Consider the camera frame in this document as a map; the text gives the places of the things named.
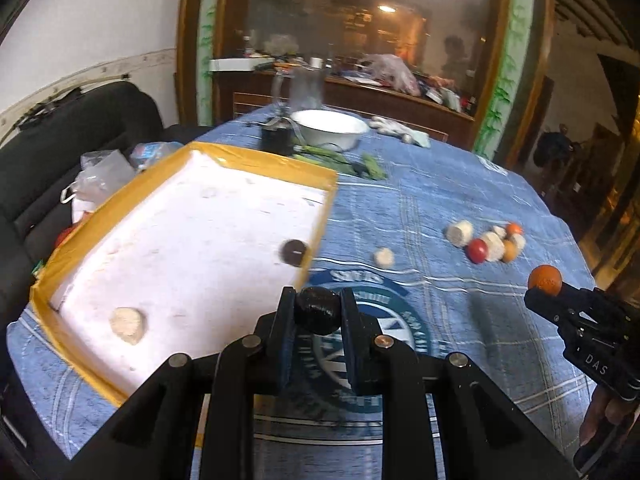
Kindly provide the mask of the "orange tangerine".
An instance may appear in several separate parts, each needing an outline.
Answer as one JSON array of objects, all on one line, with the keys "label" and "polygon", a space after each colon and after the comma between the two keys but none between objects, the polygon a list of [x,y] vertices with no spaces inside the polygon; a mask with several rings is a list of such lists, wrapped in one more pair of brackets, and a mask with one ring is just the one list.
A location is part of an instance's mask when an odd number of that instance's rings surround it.
[{"label": "orange tangerine", "polygon": [[529,273],[527,288],[540,289],[550,296],[558,296],[563,286],[563,277],[561,272],[550,264],[542,264],[536,266]]}]

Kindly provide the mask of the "dark purple plum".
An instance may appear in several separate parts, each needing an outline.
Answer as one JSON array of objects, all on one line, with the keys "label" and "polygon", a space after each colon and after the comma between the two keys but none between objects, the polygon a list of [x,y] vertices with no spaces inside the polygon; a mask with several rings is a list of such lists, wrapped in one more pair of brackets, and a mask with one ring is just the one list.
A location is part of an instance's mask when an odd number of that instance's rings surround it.
[{"label": "dark purple plum", "polygon": [[301,335],[333,334],[342,324],[341,298],[326,288],[306,287],[296,294],[294,318]]}]

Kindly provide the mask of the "brown fuzzy round fruit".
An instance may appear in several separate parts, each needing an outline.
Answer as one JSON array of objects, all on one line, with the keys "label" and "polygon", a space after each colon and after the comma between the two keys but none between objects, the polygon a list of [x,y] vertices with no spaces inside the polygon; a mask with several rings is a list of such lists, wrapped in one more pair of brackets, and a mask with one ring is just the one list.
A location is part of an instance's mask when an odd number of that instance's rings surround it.
[{"label": "brown fuzzy round fruit", "polygon": [[289,266],[300,268],[304,262],[308,246],[301,240],[287,240],[280,248],[281,260]]}]

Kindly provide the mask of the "orange fruit near cylinders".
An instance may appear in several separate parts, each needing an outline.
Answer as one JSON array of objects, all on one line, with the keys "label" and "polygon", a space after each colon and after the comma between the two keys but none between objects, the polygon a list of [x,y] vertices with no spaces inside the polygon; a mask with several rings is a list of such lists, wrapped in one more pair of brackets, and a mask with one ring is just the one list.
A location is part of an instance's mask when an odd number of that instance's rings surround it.
[{"label": "orange fruit near cylinders", "polygon": [[512,262],[518,256],[518,245],[514,243],[513,240],[509,240],[506,238],[502,241],[503,244],[503,254],[501,257],[501,261],[504,263]]}]

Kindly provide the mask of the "beige foam piece right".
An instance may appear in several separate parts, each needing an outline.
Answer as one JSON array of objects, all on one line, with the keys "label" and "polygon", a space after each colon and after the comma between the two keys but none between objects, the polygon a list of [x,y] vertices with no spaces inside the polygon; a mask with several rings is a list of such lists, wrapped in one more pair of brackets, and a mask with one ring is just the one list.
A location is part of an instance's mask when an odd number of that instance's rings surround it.
[{"label": "beige foam piece right", "polygon": [[526,246],[526,239],[520,233],[513,233],[509,236],[509,240],[514,244],[518,252],[522,252]]}]

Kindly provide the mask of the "beige foam cylinder middle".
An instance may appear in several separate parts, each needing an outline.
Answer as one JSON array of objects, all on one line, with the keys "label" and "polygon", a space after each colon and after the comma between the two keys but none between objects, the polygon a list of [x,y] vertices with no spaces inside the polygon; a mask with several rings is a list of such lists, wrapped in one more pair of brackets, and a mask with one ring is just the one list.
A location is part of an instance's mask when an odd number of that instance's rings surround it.
[{"label": "beige foam cylinder middle", "polygon": [[487,245],[487,261],[495,262],[502,259],[506,248],[504,248],[503,240],[497,233],[492,231],[484,232],[480,239]]}]

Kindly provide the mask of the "orange fruit at back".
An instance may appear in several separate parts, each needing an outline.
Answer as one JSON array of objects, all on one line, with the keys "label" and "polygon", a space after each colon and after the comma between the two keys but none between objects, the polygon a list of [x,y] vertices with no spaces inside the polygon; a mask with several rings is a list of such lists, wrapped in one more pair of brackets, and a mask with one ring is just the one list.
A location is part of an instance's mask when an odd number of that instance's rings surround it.
[{"label": "orange fruit at back", "polygon": [[509,222],[506,225],[506,235],[508,237],[511,237],[514,235],[523,235],[523,233],[524,233],[523,228],[515,222]]}]

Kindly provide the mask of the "red tomato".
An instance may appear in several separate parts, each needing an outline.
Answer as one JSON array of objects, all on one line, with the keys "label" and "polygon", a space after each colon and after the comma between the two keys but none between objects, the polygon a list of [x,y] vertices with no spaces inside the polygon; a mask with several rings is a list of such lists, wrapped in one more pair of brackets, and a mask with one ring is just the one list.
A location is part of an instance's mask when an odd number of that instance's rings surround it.
[{"label": "red tomato", "polygon": [[473,238],[465,247],[465,253],[475,264],[484,263],[489,254],[487,243],[481,238]]}]

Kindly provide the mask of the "blue plaid tablecloth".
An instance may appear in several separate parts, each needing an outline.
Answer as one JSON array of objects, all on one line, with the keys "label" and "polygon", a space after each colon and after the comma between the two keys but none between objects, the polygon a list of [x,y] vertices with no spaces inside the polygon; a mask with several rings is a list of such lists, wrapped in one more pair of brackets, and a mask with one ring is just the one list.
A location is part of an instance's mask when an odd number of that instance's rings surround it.
[{"label": "blue plaid tablecloth", "polygon": [[[261,152],[256,122],[250,114],[196,142]],[[594,385],[564,358],[556,326],[524,301],[529,273],[542,264],[557,268],[563,283],[593,289],[570,229],[520,176],[470,152],[440,142],[418,148],[370,131],[358,151],[373,155],[387,178],[337,174],[306,282],[286,287],[338,296],[349,288],[383,334],[432,358],[465,354],[574,467]],[[526,246],[509,263],[472,263],[466,246],[446,239],[447,226],[460,220],[472,223],[473,238],[515,222]],[[395,254],[391,269],[374,262],[381,247]],[[8,347],[30,403],[67,460],[63,478],[129,396],[115,405],[92,388],[58,353],[32,302],[9,326]],[[252,478],[383,479],[382,398],[352,391],[341,327],[301,335],[295,323],[285,378],[279,392],[254,396]]]}]

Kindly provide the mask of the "large beige foam cylinder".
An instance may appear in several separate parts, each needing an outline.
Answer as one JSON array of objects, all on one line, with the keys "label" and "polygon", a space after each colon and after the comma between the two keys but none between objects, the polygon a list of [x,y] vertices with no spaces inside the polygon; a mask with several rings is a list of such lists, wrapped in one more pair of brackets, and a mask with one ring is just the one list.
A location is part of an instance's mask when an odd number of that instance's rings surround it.
[{"label": "large beige foam cylinder", "polygon": [[456,247],[465,247],[473,239],[474,228],[469,220],[451,223],[446,229],[446,239]]}]

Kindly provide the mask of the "small beige foam ball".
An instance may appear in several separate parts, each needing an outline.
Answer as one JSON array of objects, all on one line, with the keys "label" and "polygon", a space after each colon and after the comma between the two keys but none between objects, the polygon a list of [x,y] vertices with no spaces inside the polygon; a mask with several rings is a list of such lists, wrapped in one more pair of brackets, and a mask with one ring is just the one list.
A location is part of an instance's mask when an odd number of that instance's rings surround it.
[{"label": "small beige foam ball", "polygon": [[391,269],[395,264],[395,254],[388,247],[381,247],[373,255],[374,262],[381,269]]}]

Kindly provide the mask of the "green leafy vegetable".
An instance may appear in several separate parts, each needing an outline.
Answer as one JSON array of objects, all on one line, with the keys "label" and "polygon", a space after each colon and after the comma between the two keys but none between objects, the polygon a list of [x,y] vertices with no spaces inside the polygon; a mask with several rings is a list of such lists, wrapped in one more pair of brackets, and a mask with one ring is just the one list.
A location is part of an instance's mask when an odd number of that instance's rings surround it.
[{"label": "green leafy vegetable", "polygon": [[342,153],[315,148],[314,146],[296,146],[291,155],[301,162],[332,169],[338,174],[372,181],[382,181],[387,178],[386,171],[378,160],[370,154],[363,153],[358,159],[347,158]]}]

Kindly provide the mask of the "white enamel bowl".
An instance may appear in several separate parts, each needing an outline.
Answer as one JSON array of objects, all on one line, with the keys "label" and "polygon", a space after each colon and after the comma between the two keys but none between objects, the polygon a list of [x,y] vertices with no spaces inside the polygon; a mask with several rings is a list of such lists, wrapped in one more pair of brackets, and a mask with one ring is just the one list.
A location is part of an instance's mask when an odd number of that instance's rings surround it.
[{"label": "white enamel bowl", "polygon": [[335,110],[298,110],[291,119],[307,145],[334,152],[356,148],[369,132],[362,119]]}]

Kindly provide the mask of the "pink plastic bag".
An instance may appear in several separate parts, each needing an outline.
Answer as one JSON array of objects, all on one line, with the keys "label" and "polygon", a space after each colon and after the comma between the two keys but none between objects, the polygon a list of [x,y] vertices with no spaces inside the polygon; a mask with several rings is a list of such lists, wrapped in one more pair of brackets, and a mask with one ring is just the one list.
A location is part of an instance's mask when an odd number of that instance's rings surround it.
[{"label": "pink plastic bag", "polygon": [[401,93],[420,96],[421,91],[416,77],[408,69],[404,60],[394,54],[368,54],[357,62],[363,73],[372,79],[386,82]]}]

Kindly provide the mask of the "black power adapter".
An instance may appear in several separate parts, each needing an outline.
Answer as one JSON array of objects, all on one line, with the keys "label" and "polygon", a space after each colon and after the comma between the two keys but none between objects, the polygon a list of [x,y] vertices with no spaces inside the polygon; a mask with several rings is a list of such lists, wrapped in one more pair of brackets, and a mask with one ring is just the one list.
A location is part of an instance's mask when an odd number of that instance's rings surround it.
[{"label": "black power adapter", "polygon": [[294,153],[294,138],[290,124],[278,119],[261,125],[259,149],[280,156],[291,156]]}]

